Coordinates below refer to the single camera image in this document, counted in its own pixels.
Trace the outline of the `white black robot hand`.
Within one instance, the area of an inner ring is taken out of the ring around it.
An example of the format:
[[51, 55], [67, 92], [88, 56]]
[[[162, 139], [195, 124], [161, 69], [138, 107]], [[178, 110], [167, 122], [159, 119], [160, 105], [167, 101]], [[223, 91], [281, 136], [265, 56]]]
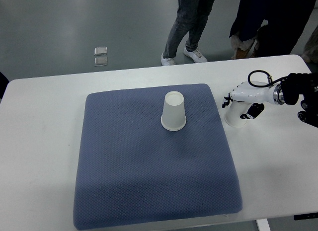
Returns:
[[224, 97], [222, 108], [230, 105], [230, 103], [238, 102], [241, 105], [247, 105], [248, 110], [239, 113], [240, 119], [250, 120], [256, 118], [264, 110], [264, 102], [282, 105], [281, 85], [266, 85], [263, 82], [245, 81], [234, 88], [227, 96]]

